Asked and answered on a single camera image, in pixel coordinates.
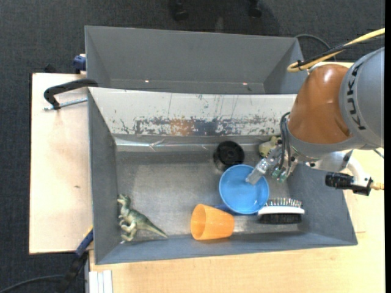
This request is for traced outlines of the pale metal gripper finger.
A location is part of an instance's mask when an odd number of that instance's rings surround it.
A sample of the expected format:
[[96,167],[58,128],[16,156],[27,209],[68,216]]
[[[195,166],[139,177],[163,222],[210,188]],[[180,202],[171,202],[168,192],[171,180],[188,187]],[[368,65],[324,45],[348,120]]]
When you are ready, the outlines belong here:
[[254,169],[248,174],[246,182],[257,183],[265,174],[265,159],[260,160]]
[[255,185],[262,176],[266,174],[269,169],[269,162],[266,159],[262,159],[252,172],[252,184]]

